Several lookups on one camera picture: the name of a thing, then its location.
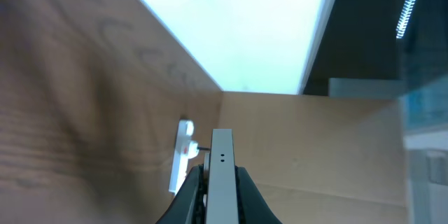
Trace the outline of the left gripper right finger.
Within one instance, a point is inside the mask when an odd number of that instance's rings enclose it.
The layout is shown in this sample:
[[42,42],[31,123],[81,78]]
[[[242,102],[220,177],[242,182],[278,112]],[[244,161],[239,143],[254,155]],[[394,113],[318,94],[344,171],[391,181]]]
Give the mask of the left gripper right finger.
[[240,224],[281,224],[244,167],[235,167]]

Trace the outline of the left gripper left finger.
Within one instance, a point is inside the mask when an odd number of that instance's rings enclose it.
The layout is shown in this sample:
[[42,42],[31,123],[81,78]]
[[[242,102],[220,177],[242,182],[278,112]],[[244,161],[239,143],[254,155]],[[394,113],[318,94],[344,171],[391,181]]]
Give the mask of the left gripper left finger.
[[206,193],[204,165],[200,164],[190,170],[180,190],[156,224],[205,224]]

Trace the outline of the Galaxy S25 Ultra smartphone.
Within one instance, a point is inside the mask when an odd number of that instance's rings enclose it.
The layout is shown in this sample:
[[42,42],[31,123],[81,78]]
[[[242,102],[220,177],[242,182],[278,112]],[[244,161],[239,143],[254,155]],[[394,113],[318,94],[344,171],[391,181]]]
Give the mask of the Galaxy S25 Ultra smartphone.
[[212,132],[205,223],[239,224],[231,129]]

